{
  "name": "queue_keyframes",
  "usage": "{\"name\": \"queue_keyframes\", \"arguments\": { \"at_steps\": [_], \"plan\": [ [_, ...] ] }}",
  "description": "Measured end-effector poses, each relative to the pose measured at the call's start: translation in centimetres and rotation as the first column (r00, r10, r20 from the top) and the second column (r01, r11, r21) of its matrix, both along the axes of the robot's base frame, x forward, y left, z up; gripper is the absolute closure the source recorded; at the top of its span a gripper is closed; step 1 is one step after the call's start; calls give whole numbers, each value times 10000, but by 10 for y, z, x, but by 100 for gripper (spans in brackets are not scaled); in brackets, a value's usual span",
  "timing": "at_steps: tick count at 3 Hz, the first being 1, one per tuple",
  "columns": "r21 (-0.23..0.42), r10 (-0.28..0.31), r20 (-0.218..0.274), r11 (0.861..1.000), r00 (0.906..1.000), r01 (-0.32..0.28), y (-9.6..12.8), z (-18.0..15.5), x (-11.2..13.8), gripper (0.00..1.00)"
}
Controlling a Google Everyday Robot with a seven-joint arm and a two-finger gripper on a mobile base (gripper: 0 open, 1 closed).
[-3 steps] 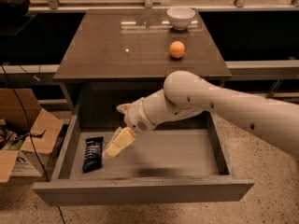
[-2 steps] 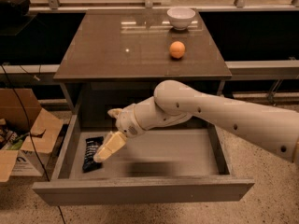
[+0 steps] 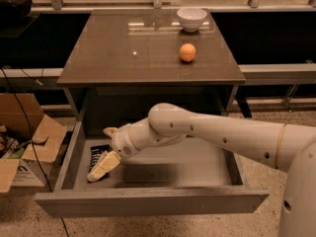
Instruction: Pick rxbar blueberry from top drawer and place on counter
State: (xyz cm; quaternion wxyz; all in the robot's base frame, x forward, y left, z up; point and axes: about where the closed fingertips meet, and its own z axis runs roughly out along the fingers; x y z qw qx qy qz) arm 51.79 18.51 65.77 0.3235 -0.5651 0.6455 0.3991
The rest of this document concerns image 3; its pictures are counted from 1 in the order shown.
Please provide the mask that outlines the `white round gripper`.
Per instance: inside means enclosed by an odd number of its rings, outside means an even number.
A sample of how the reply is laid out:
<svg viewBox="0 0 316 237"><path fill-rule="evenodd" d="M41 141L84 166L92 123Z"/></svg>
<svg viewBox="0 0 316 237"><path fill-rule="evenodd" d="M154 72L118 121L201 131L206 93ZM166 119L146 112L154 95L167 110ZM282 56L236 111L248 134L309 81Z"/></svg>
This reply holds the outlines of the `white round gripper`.
<svg viewBox="0 0 316 237"><path fill-rule="evenodd" d="M131 142L129 136L130 127L131 124L128 123L120 128L106 127L103 129L103 133L112 140L111 147L114 151L106 151L100 156L97 163L87 175L87 180L90 183L99 181L112 169L117 167L121 157L129 158L139 153L139 150Z"/></svg>

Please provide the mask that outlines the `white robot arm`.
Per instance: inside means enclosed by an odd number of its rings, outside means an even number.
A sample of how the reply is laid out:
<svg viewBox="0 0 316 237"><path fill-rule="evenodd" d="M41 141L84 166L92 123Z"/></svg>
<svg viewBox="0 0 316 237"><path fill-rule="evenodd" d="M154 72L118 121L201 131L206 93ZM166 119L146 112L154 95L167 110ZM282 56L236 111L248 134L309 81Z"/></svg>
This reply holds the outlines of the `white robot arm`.
<svg viewBox="0 0 316 237"><path fill-rule="evenodd" d="M316 237L316 127L198 114L157 104L148 117L107 127L110 150L87 176L96 182L123 158L147 147L172 145L186 136L211 142L250 160L286 172L278 237Z"/></svg>

